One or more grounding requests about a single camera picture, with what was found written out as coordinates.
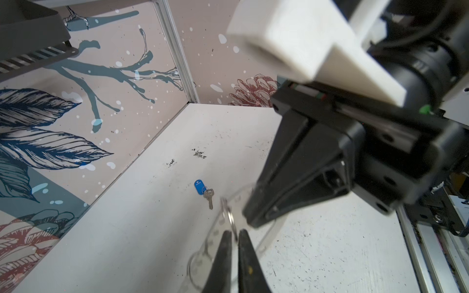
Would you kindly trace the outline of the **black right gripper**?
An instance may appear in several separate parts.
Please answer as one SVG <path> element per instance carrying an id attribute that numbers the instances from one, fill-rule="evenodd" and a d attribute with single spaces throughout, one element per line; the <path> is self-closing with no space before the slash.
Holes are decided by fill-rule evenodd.
<path id="1" fill-rule="evenodd" d="M 272 105 L 282 121 L 243 209 L 254 228 L 350 192 L 388 214 L 469 164 L 468 129 L 441 116 L 320 83 L 285 85 Z"/>

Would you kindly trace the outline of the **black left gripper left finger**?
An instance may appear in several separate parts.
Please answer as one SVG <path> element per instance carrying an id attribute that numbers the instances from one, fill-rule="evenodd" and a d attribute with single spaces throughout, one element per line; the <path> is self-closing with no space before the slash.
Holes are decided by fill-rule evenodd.
<path id="1" fill-rule="evenodd" d="M 232 244 L 232 232 L 224 231 L 202 293 L 230 293 Z"/>

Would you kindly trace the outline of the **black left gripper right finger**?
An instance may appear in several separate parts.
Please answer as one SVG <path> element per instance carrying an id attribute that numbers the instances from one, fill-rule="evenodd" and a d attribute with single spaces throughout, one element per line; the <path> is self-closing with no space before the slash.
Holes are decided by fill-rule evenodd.
<path id="1" fill-rule="evenodd" d="M 238 237 L 238 289 L 239 293 L 272 293 L 245 229 Z"/>

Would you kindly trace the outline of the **silver key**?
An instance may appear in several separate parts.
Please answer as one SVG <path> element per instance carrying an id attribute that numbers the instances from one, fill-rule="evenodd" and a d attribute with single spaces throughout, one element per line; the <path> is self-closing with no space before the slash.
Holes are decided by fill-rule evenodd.
<path id="1" fill-rule="evenodd" d="M 213 208 L 214 208 L 214 206 L 213 206 L 213 196 L 214 196 L 214 190 L 212 190 L 212 189 L 207 189 L 203 193 L 203 197 L 208 200 L 208 206 L 209 206 L 210 210 L 213 210 Z"/>

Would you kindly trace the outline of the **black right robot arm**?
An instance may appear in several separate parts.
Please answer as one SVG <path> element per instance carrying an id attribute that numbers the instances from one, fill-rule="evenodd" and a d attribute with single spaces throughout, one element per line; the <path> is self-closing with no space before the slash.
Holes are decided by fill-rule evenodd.
<path id="1" fill-rule="evenodd" d="M 251 227 L 353 192 L 383 214 L 454 226 L 441 190 L 469 168 L 469 129 L 444 116 L 443 97 L 469 71 L 469 11 L 458 1 L 393 1 L 372 57 L 406 90 L 402 107 L 331 85 L 286 81 L 266 164 L 243 209 Z"/>

